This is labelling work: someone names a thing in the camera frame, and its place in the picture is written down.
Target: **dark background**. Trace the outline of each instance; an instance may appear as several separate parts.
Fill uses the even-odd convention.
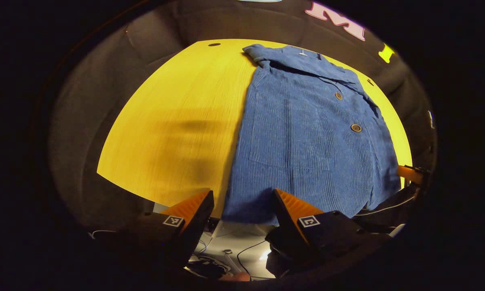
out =
[[[148,284],[147,278],[133,277],[128,268],[113,265],[110,256],[89,245],[87,234],[54,193],[34,188],[35,173],[28,168],[36,158],[29,152],[28,129],[42,84],[84,35],[133,4],[0,2],[2,288]],[[326,5],[345,11],[402,52],[431,98],[439,145],[431,195],[420,199],[423,208],[413,214],[409,229],[396,245],[373,258],[375,267],[356,267],[359,276],[347,274],[339,282],[347,288],[382,289],[485,283],[485,2]],[[305,288],[316,283],[316,278],[306,280]],[[172,287],[164,282],[158,289]]]

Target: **yellow table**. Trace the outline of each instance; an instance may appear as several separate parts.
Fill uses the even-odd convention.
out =
[[[286,44],[250,39],[198,41],[154,72],[117,117],[102,149],[97,173],[148,200],[172,206],[204,188],[214,193],[220,217],[255,64],[242,48]],[[402,123],[373,81],[354,71],[379,106],[397,160],[412,165]]]

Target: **blue shirt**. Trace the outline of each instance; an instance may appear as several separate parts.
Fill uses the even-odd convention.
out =
[[[348,217],[399,190],[390,132],[354,72],[293,46],[243,50],[258,67],[222,219],[277,223],[274,188]]]

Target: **shirt pocket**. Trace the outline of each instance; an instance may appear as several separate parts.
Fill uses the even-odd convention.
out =
[[[320,113],[307,101],[256,93],[250,160],[294,169],[331,169]]]

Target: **brown button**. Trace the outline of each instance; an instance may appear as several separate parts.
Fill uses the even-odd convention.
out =
[[[359,131],[361,131],[361,127],[360,127],[359,125],[357,125],[357,124],[352,124],[352,126],[351,126],[350,128],[351,128],[353,131],[357,132],[357,133],[358,133]]]

